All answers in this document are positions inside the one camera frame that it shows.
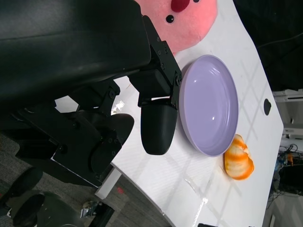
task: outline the pink plush toy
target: pink plush toy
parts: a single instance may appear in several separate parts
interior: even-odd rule
[[[173,53],[200,42],[217,16],[216,0],[136,0]]]

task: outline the lavender plate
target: lavender plate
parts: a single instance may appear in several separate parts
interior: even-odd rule
[[[239,104],[231,73],[211,55],[198,58],[181,85],[179,111],[192,145],[215,157],[223,154],[235,136]]]

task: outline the wire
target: wire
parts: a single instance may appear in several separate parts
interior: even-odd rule
[[[273,199],[272,199],[272,201],[270,202],[269,206],[266,209],[268,209],[271,206],[271,204],[275,201],[275,199],[278,198],[281,194],[282,194],[281,192],[278,192],[276,197],[274,197],[275,195],[273,194]]]
[[[293,143],[293,144],[289,145],[289,148],[291,147],[290,150],[292,150],[294,146],[296,147],[296,149],[295,149],[295,151],[293,151],[293,152],[297,152],[298,146],[297,146],[296,144]]]
[[[281,42],[290,41],[290,40],[292,40],[292,39],[298,38],[298,37],[301,36],[301,35],[303,35],[303,32],[300,33],[300,34],[298,34],[298,35],[295,35],[295,36],[293,36],[293,37],[291,37],[291,38],[288,38],[288,39],[281,39],[281,40],[276,40],[276,41],[269,42],[269,43],[267,43],[267,44],[263,44],[263,45],[261,45],[261,46],[258,46],[257,49],[262,48],[262,47],[267,46],[267,45],[271,45],[271,44],[276,44],[276,43],[281,43]]]
[[[285,149],[285,150],[280,150],[280,151],[283,151],[283,152],[287,151],[287,147],[280,146],[280,148],[284,148]]]

